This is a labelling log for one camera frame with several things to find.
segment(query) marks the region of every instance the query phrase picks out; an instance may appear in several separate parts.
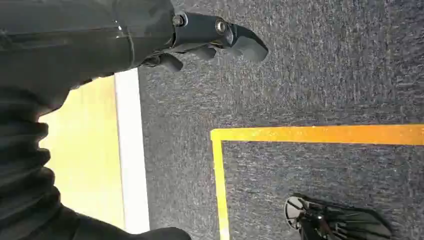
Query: yellow tape line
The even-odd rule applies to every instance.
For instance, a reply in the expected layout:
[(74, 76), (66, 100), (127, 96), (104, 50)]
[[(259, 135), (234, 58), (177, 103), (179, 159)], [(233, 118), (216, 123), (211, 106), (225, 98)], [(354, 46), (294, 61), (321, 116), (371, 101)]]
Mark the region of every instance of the yellow tape line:
[(221, 240), (230, 239), (222, 141), (424, 145), (424, 124), (221, 128), (210, 132)]

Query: white baseboard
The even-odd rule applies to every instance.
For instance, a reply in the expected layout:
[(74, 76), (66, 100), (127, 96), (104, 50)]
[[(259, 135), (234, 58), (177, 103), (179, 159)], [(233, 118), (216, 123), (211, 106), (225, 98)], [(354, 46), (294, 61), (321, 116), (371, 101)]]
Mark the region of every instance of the white baseboard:
[(115, 74), (125, 230), (149, 231), (143, 126), (137, 68)]

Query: yellow floor marking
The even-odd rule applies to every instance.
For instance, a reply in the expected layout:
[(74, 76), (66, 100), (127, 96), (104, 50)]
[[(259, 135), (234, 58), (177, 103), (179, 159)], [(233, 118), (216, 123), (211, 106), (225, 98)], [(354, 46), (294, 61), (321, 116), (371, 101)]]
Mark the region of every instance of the yellow floor marking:
[(221, 240), (230, 239), (222, 141), (424, 145), (424, 124), (221, 128), (210, 132)]

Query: gray carpet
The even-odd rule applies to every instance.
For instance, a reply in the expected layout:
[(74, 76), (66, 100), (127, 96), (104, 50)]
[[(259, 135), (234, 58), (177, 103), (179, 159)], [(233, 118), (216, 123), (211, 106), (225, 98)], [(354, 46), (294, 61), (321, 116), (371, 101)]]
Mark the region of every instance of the gray carpet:
[[(185, 55), (184, 70), (140, 68), (152, 228), (219, 238), (214, 128), (424, 122), (421, 0), (179, 0), (255, 30), (270, 48), (250, 63)], [(297, 240), (282, 204), (301, 192), (378, 210), (395, 239), (423, 239), (424, 147), (225, 143), (235, 240)]]

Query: yellow wall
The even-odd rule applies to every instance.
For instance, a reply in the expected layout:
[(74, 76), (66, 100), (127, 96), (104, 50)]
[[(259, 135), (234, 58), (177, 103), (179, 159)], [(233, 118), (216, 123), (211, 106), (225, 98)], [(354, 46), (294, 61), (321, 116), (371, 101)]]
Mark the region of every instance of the yellow wall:
[(65, 206), (124, 228), (114, 78), (71, 91), (64, 106), (40, 120), (49, 124), (41, 142)]

